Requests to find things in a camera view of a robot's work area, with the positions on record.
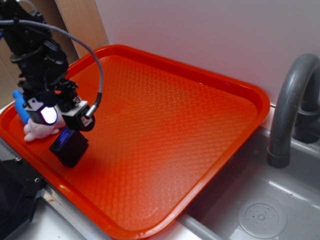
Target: wooden panel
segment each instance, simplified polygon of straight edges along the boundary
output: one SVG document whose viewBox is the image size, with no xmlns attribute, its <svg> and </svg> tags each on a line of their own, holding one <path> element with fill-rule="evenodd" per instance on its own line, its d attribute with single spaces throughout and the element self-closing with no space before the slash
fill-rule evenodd
<svg viewBox="0 0 320 240">
<path fill-rule="evenodd" d="M 69 33 L 91 49 L 107 46 L 108 39 L 94 0 L 55 0 Z M 88 53 L 75 43 L 79 57 Z"/>
</svg>

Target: led light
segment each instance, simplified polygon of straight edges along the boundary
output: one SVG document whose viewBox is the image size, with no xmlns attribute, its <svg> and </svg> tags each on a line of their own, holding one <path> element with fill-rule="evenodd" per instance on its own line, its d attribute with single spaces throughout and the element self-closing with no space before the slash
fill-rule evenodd
<svg viewBox="0 0 320 240">
<path fill-rule="evenodd" d="M 54 107 L 45 107 L 40 111 L 44 121 L 52 125 L 58 120 L 58 114 Z"/>
</svg>

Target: sink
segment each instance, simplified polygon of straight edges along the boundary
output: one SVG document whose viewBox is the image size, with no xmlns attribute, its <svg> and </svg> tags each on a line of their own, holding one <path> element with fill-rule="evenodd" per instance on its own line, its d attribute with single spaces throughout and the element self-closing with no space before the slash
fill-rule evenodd
<svg viewBox="0 0 320 240">
<path fill-rule="evenodd" d="M 259 128 L 179 221 L 204 239 L 320 240 L 319 150 L 293 140 L 289 166 L 273 168 L 269 134 Z"/>
</svg>

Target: orange tray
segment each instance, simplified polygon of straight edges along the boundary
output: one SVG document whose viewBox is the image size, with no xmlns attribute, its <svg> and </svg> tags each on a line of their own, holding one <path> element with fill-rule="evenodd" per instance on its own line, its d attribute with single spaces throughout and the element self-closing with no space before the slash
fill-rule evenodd
<svg viewBox="0 0 320 240">
<path fill-rule="evenodd" d="M 24 141 L 13 105 L 1 137 L 115 239 L 143 239 L 176 219 L 269 113 L 258 87 L 121 45 L 96 50 L 105 72 L 89 147 L 74 168 L 49 151 L 57 135 Z M 68 77 L 93 103 L 99 71 L 88 55 Z"/>
</svg>

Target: blue object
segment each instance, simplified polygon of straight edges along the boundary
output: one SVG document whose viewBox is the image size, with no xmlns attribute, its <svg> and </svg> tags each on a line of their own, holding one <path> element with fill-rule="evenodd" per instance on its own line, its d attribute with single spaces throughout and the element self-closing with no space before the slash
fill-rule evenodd
<svg viewBox="0 0 320 240">
<path fill-rule="evenodd" d="M 21 120 L 23 121 L 24 125 L 26 125 L 28 123 L 30 116 L 24 108 L 25 100 L 24 100 L 24 97 L 22 96 L 22 92 L 19 90 L 14 90 L 12 93 L 12 96 L 15 98 L 15 101 L 14 101 L 15 110 L 18 113 Z"/>
</svg>

